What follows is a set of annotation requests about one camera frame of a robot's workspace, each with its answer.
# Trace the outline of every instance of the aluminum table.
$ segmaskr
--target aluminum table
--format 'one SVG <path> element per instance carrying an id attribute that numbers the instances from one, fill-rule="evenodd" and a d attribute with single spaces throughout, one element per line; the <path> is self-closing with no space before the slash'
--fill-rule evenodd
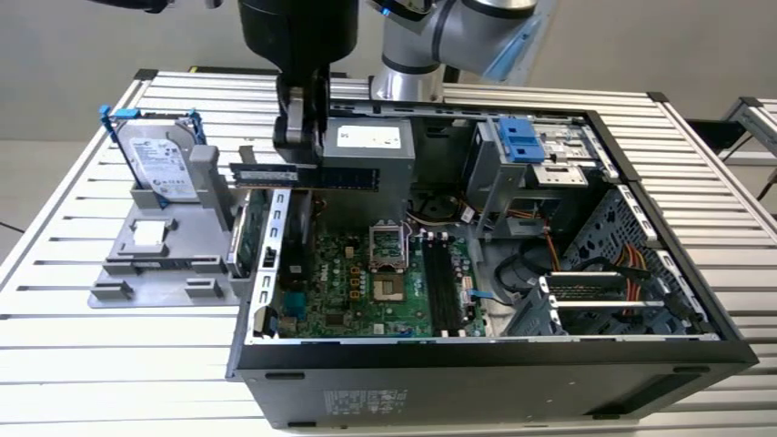
<path id="1" fill-rule="evenodd" d="M 367 98 L 367 81 L 335 80 Z M 777 435 L 777 225 L 672 105 L 647 93 L 447 85 L 456 105 L 599 111 L 761 363 L 636 422 L 316 430 L 318 435 Z M 220 171 L 239 146 L 274 153 L 275 77 L 139 74 L 116 107 L 196 108 Z M 272 435 L 244 384 L 223 380 L 236 307 L 94 310 L 132 201 L 131 174 L 99 130 L 0 267 L 0 434 Z"/>

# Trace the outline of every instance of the green circuit board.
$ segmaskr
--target green circuit board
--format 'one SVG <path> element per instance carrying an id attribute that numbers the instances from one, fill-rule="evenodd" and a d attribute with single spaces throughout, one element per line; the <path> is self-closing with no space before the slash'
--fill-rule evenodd
<path id="1" fill-rule="evenodd" d="M 319 233 L 311 257 L 306 309 L 302 311 L 300 308 L 295 308 L 291 311 L 290 305 L 284 305 L 282 336 L 311 339 L 432 337 L 430 295 L 420 244 L 420 239 L 410 238 L 410 267 L 403 273 L 372 272 L 368 266 L 367 233 Z M 452 279 L 460 292 L 462 276 L 471 276 L 475 281 L 471 275 L 467 244 L 458 241 L 451 245 L 450 251 L 452 261 L 460 269 L 459 272 L 452 272 Z M 303 303 L 298 301 L 295 305 L 302 307 Z M 475 315 L 464 328 L 468 336 L 484 335 L 480 305 L 476 305 Z"/>

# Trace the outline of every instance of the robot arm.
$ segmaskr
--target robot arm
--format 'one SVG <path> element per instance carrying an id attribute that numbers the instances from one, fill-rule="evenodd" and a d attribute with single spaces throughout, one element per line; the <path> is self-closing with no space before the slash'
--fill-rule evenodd
<path id="1" fill-rule="evenodd" d="M 295 164 L 319 164 L 330 116 L 330 64 L 356 46 L 359 0 L 239 0 L 250 49 L 280 69 L 274 145 Z"/>
<path id="2" fill-rule="evenodd" d="M 162 12 L 171 0 L 91 0 Z M 211 8 L 223 0 L 206 0 Z M 330 116 L 330 65 L 354 50 L 360 0 L 239 0 L 250 49 L 280 69 L 274 145 L 287 162 L 319 165 Z M 376 99 L 435 100 L 422 86 L 442 64 L 504 79 L 531 42 L 538 0 L 370 0 L 388 17 Z"/>
<path id="3" fill-rule="evenodd" d="M 150 14 L 159 14 L 166 10 L 168 0 L 90 0 L 91 2 L 100 3 L 103 5 L 124 7 L 126 9 L 139 9 Z M 206 0 L 206 6 L 210 9 L 215 9 L 222 5 L 224 0 Z"/>

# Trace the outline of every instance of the motherboard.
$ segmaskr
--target motherboard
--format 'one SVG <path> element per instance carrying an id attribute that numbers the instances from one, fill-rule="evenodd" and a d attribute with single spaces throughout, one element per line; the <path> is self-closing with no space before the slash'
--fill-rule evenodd
<path id="1" fill-rule="evenodd" d="M 451 239 L 451 244 L 440 245 L 443 255 L 435 255 L 450 259 L 450 268 L 434 273 L 432 282 L 444 282 L 444 287 L 436 286 L 447 293 L 442 301 L 440 290 L 438 299 L 434 292 L 430 299 L 435 284 L 426 262 L 434 259 L 426 259 L 426 237 L 406 235 L 404 229 L 398 235 L 400 240 L 383 230 L 319 233 L 308 257 L 307 288 L 284 293 L 282 337 L 432 337 L 442 335 L 446 317 L 458 326 L 452 336 L 484 335 L 480 303 L 468 294 L 476 284 L 466 242 Z M 376 259 L 392 259 L 395 265 Z"/>

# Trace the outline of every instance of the ram slot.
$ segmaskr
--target ram slot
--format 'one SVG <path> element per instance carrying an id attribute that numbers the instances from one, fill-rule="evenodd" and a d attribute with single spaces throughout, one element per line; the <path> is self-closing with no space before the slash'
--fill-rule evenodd
<path id="1" fill-rule="evenodd" d="M 456 335 L 463 324 L 456 276 L 447 242 L 439 239 L 424 241 L 423 254 L 432 327 L 436 333 L 447 331 L 450 335 Z"/>

